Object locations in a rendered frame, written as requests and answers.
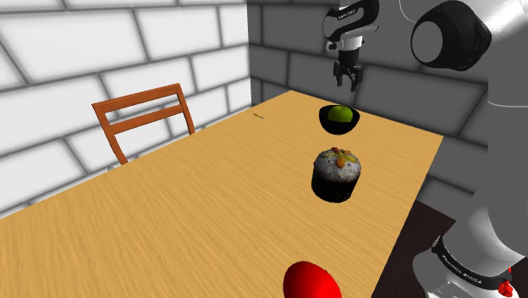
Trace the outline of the dark frosted cake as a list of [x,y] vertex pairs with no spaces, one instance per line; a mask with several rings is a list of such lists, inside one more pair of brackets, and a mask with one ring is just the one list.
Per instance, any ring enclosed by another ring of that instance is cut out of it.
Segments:
[[332,147],[321,152],[313,163],[311,188],[324,201],[347,201],[359,180],[361,164],[350,151]]

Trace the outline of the red round object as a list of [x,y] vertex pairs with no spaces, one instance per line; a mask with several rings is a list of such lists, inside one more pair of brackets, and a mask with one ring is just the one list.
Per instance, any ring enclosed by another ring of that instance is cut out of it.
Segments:
[[342,298],[337,282],[314,263],[292,264],[283,276],[284,298]]

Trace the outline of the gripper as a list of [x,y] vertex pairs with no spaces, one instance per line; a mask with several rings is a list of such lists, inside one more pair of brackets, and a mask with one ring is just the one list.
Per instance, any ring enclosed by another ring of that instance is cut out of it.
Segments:
[[354,50],[340,50],[338,52],[338,61],[333,64],[333,75],[336,78],[337,86],[343,84],[344,73],[349,73],[351,77],[351,90],[357,91],[359,84],[363,81],[364,69],[357,66],[359,61],[360,48]]

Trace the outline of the wooden table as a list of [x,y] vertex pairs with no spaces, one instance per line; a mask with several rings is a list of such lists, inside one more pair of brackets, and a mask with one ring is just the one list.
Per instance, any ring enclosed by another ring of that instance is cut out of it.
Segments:
[[[298,261],[371,298],[442,138],[369,113],[329,135],[323,104],[288,91],[1,219],[0,298],[283,298]],[[332,147],[361,164],[341,203],[311,188]]]

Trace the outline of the brown wooden chair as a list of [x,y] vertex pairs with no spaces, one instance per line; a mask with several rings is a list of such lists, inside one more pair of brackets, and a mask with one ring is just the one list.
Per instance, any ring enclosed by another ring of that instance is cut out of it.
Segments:
[[[111,124],[106,116],[107,113],[114,112],[122,108],[129,108],[142,103],[151,102],[163,97],[169,97],[173,95],[178,98],[179,103],[169,108],[162,108],[155,112],[143,114],[114,124]],[[107,138],[109,146],[111,147],[114,155],[116,156],[121,165],[125,165],[128,162],[128,159],[124,155],[118,143],[118,140],[116,138],[116,135],[118,134],[141,127],[143,125],[151,124],[153,122],[157,122],[159,120],[175,116],[180,113],[184,115],[188,133],[190,135],[195,133],[194,122],[191,117],[190,110],[185,100],[180,83],[175,83],[169,86],[162,86],[123,97],[116,97],[102,102],[96,102],[92,104],[92,108],[94,109],[100,126],[102,127],[102,130]]]

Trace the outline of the black bowl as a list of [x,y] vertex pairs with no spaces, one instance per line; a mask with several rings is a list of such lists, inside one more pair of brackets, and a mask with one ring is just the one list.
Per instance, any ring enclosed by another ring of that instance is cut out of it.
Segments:
[[322,128],[332,135],[344,135],[350,132],[359,122],[360,114],[357,110],[350,108],[353,111],[354,117],[351,122],[339,123],[331,121],[327,118],[327,113],[330,107],[338,105],[327,105],[319,110],[319,121]]

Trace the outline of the green apple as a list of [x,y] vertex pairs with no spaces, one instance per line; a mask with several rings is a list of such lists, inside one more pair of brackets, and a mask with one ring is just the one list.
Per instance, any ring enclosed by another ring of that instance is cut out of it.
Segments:
[[332,106],[328,110],[327,118],[334,122],[348,123],[354,117],[353,111],[345,106]]

